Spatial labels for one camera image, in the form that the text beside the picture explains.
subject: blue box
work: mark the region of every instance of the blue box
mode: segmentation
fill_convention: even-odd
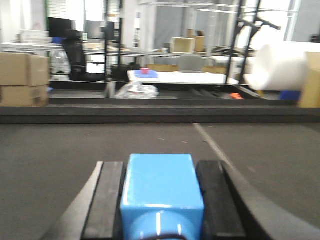
[[[130,156],[120,206],[124,240],[198,240],[204,208],[190,154]]]
[[[280,93],[280,100],[294,100],[299,101],[301,91],[282,91]]]

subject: black chair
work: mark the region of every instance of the black chair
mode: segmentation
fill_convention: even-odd
[[[81,41],[81,33],[76,30],[68,30],[67,38],[62,46],[68,57],[71,72],[69,78],[75,82],[100,82],[105,81],[104,73],[88,73],[87,58]],[[93,64],[105,64],[104,62],[92,62]]]

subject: white table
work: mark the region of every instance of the white table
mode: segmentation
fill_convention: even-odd
[[[133,70],[128,71],[129,80],[146,84],[195,84],[195,85],[222,85],[226,75],[214,73],[186,73],[158,71],[158,78],[136,77]],[[238,84],[239,81],[229,78],[228,84]]]

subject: stacked cardboard boxes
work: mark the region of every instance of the stacked cardboard boxes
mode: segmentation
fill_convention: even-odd
[[[197,35],[194,35],[193,29],[188,29],[186,33],[187,38],[195,39],[194,51],[197,53],[202,53],[204,51],[205,45],[205,34],[203,31],[195,31]]]
[[[23,53],[0,53],[0,107],[48,103],[49,60]]]
[[[299,106],[320,108],[320,53],[306,52],[308,75],[302,89]]]

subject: computer screen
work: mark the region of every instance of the computer screen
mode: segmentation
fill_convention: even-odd
[[[104,34],[101,32],[101,21],[86,21],[86,33],[88,39],[104,39]]]
[[[72,20],[49,17],[49,36],[51,38],[66,38],[66,30],[73,29]]]
[[[88,39],[105,39],[104,33],[101,31],[101,27],[104,24],[102,21],[86,21],[86,33]],[[106,32],[108,35],[108,40],[115,39],[115,23],[113,21],[108,21],[106,25]]]
[[[106,32],[109,40],[115,40],[115,23],[113,21],[107,22]]]

